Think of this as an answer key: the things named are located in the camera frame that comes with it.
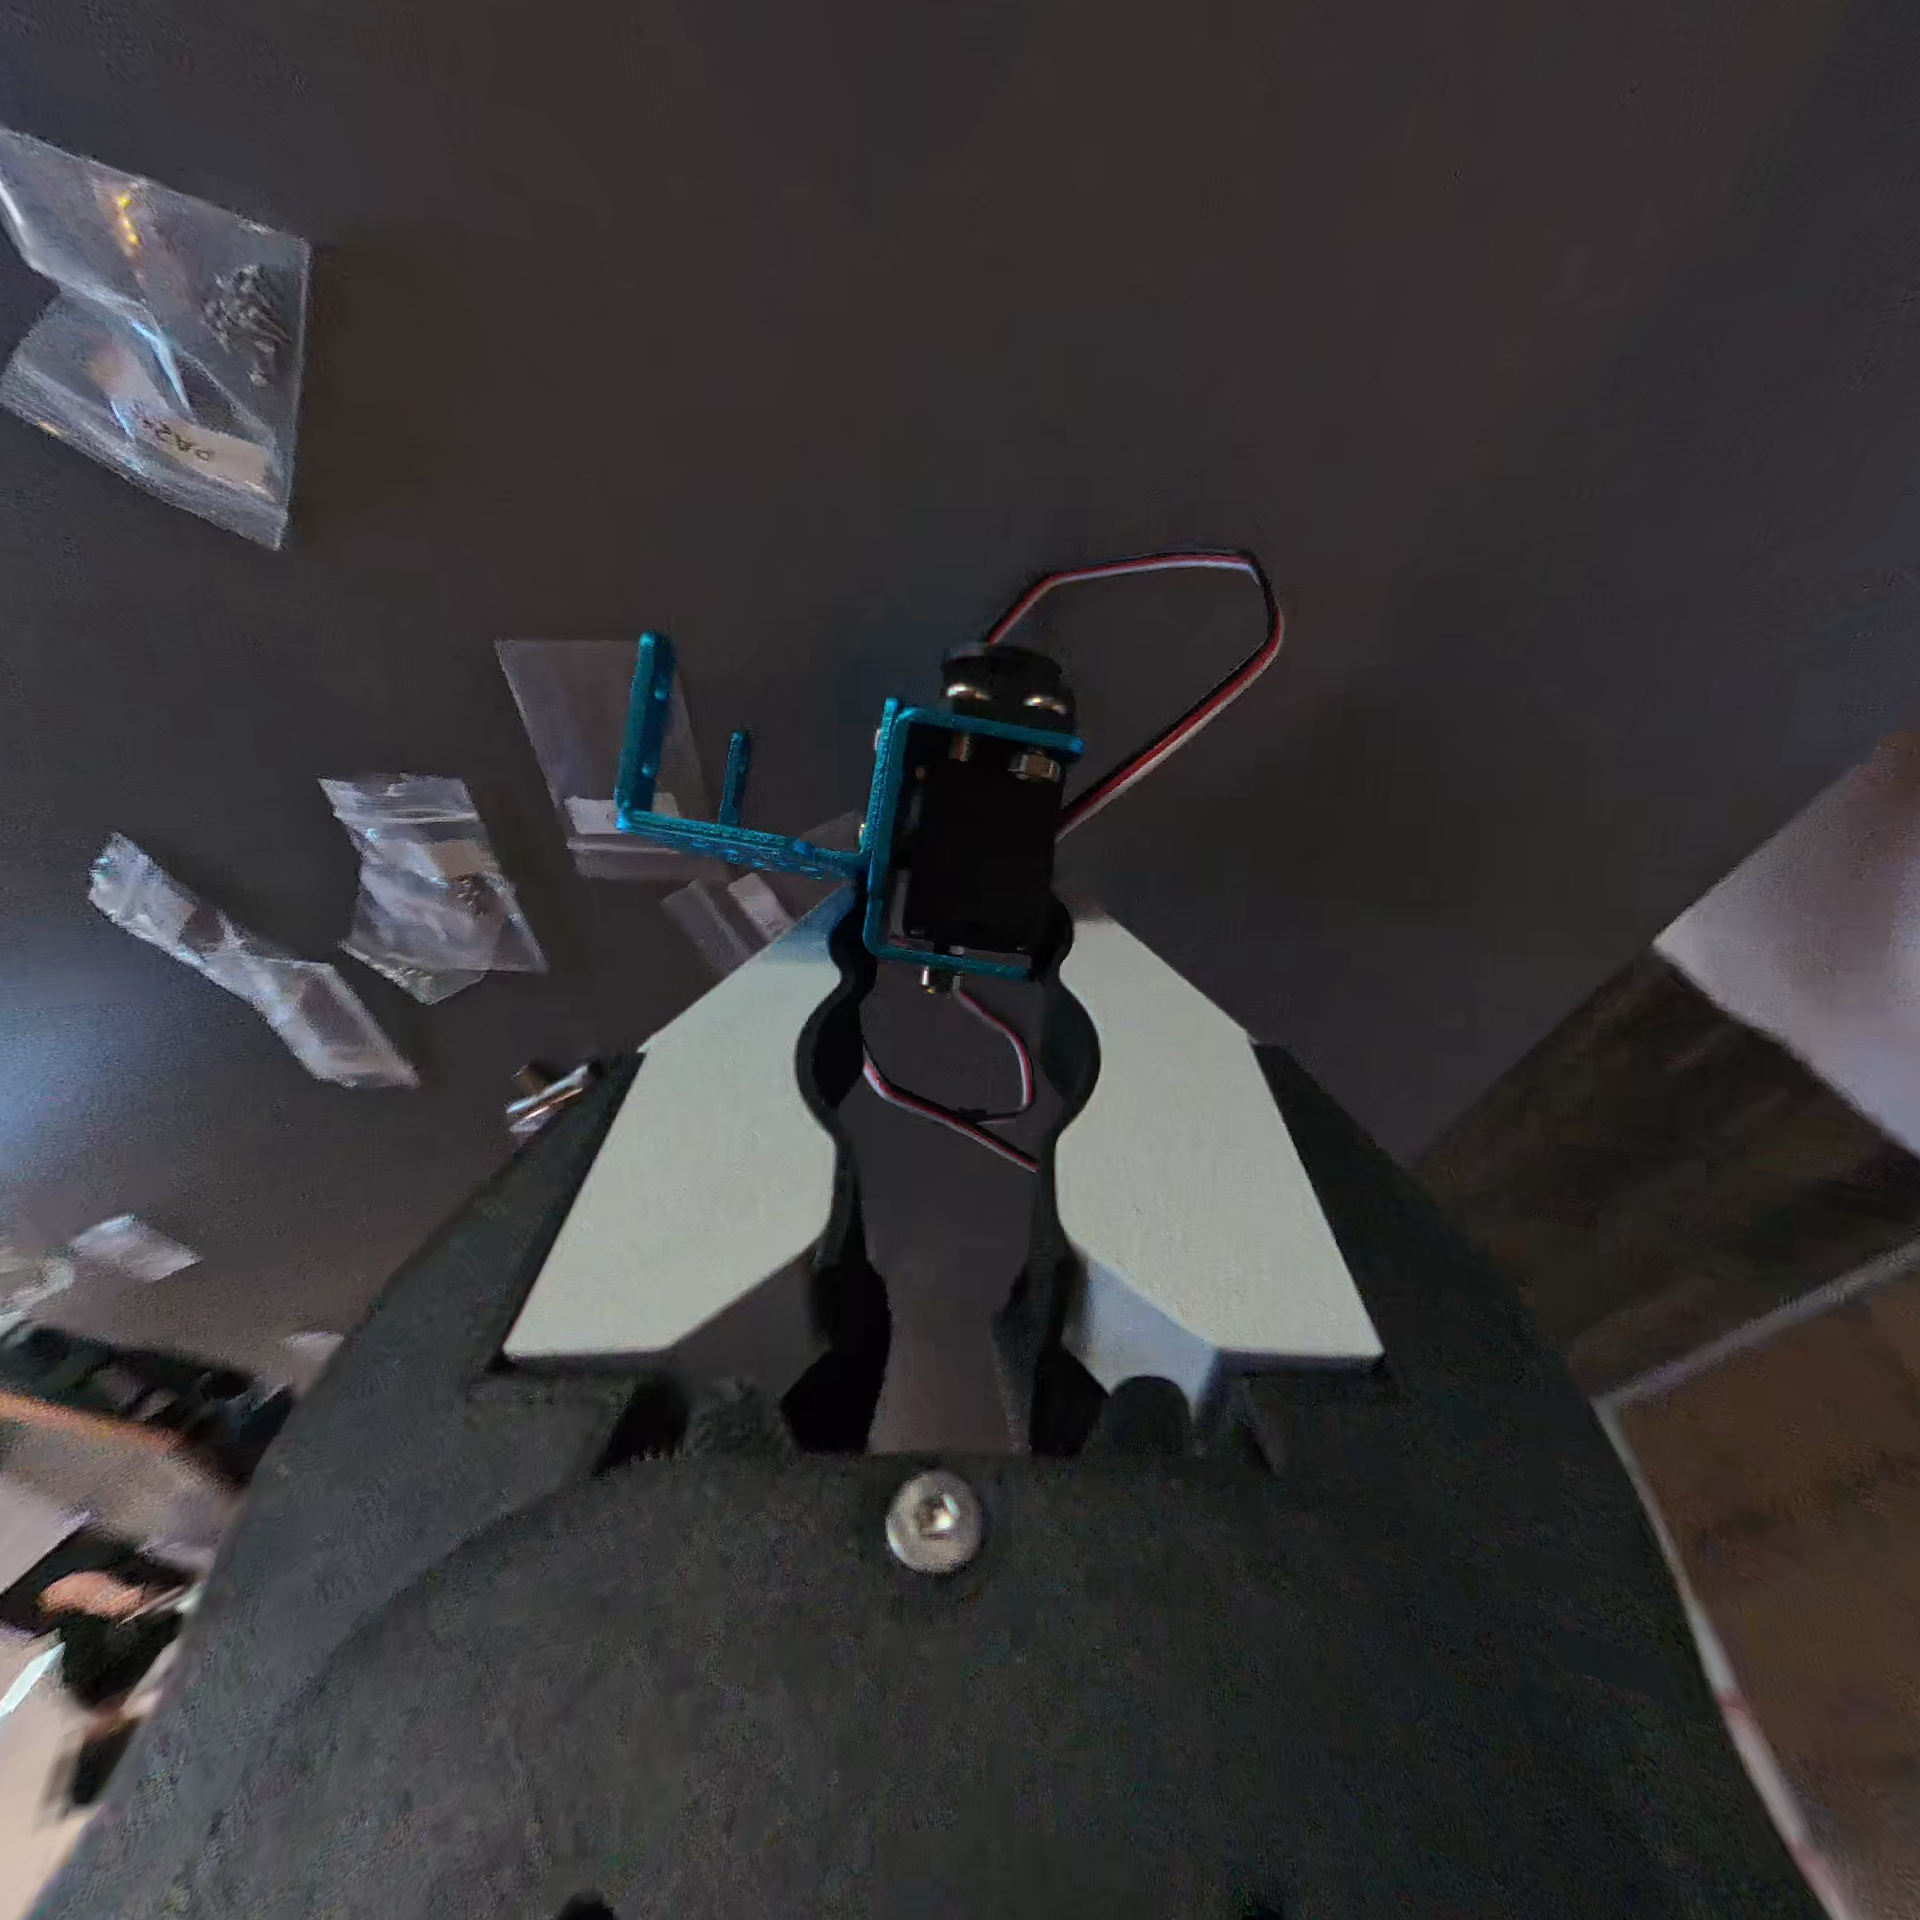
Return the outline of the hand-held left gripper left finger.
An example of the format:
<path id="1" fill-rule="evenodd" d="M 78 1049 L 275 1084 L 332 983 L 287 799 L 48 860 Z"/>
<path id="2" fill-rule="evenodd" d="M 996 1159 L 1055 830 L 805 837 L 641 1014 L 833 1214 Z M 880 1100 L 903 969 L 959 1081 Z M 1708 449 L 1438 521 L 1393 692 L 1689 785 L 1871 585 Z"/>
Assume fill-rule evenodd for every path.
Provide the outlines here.
<path id="1" fill-rule="evenodd" d="M 840 1123 L 873 960 L 823 900 L 639 1044 L 503 1342 L 693 1411 L 745 1382 L 799 1443 L 863 1443 L 878 1271 Z"/>

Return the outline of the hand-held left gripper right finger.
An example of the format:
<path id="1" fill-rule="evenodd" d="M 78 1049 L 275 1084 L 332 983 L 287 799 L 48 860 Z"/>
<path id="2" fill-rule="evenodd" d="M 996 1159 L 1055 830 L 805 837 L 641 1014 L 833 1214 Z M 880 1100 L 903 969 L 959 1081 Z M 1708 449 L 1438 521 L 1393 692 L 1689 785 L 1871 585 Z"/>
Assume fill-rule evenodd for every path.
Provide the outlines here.
<path id="1" fill-rule="evenodd" d="M 1132 1380 L 1196 1433 L 1246 1377 L 1361 1380 L 1384 1345 L 1254 1040 L 1102 904 L 1067 903 L 1025 1244 L 1025 1437 L 1081 1443 Z"/>

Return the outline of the black servo with blue bracket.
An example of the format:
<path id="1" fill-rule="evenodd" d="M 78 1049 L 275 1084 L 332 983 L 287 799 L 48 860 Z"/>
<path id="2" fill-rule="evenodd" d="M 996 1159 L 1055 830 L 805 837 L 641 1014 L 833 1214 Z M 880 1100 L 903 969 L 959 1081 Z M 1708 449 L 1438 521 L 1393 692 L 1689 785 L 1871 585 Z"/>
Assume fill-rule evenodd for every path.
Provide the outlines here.
<path id="1" fill-rule="evenodd" d="M 942 659 L 929 704 L 886 702 L 849 848 L 743 820 L 751 772 L 743 728 L 728 740 L 716 815 L 663 812 L 655 788 L 677 686 L 675 641 L 639 635 L 615 765 L 616 831 L 735 871 L 848 884 L 859 940 L 886 965 L 1011 980 L 1039 972 L 1064 781 L 1083 753 L 1073 697 L 1052 656 L 982 640 Z"/>

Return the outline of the dark desk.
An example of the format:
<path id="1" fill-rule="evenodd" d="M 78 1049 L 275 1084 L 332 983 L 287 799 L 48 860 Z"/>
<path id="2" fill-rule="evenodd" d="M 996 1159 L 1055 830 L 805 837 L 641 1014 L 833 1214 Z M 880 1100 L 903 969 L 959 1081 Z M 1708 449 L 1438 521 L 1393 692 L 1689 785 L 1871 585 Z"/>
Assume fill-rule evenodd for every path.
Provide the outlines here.
<path id="1" fill-rule="evenodd" d="M 1916 4 L 4 4 L 4 125 L 320 254 L 283 551 L 4 420 L 4 1235 L 201 1254 L 95 1336 L 310 1361 L 703 984 L 503 637 L 671 633 L 801 831 L 1033 576 L 1254 551 L 1283 659 L 1062 875 L 1405 1159 L 1916 711 Z M 543 974 L 341 951 L 373 774 Z M 421 1088 L 110 924 L 115 831 Z"/>

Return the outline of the clear bag of metal standoffs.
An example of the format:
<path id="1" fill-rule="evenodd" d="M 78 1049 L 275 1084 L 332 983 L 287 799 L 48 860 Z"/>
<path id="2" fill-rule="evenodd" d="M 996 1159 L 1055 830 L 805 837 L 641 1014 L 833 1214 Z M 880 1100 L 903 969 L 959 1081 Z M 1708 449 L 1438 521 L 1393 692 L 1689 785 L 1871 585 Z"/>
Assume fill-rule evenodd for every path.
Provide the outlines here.
<path id="1" fill-rule="evenodd" d="M 510 1140 L 525 1145 L 567 1109 L 576 1105 L 598 1088 L 605 1069 L 596 1060 L 577 1063 L 564 1072 L 547 1063 L 525 1063 L 512 1077 L 512 1100 L 503 1110 Z"/>

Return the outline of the person's white shirt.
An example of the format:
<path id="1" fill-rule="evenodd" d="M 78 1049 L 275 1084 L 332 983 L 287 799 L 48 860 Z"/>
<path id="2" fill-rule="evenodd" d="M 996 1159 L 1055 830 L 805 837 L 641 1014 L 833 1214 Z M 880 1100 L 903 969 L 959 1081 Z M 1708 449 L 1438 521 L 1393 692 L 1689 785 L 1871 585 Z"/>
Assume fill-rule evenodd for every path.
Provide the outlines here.
<path id="1" fill-rule="evenodd" d="M 1913 1155 L 1918 732 L 1883 735 L 1653 949 Z"/>

